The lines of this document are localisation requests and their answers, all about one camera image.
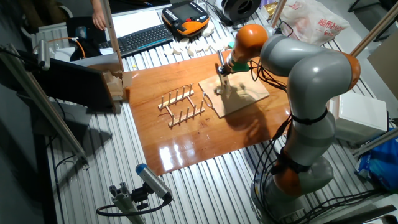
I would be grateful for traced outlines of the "person's hand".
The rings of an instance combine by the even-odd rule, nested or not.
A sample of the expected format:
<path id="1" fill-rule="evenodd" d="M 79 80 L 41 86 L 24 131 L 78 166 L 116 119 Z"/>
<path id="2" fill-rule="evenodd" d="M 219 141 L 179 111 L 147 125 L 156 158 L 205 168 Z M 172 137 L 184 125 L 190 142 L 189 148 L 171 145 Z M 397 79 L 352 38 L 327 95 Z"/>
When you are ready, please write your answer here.
<path id="1" fill-rule="evenodd" d="M 92 15 L 92 20 L 93 20 L 94 26 L 97 29 L 102 30 L 102 31 L 104 31 L 106 29 L 106 22 L 105 22 L 105 18 L 104 18 L 104 14 L 103 14 L 102 10 L 94 11 L 93 15 Z"/>

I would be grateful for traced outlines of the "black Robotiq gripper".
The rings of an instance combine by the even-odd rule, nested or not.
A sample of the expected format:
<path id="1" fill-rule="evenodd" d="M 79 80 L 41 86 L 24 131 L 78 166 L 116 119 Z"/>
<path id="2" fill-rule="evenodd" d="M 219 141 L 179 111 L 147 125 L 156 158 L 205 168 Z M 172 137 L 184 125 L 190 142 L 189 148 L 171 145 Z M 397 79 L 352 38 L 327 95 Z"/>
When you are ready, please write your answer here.
<path id="1" fill-rule="evenodd" d="M 217 65 L 218 75 L 227 76 L 232 73 L 236 73 L 239 67 L 239 63 L 226 62 L 224 65 Z"/>

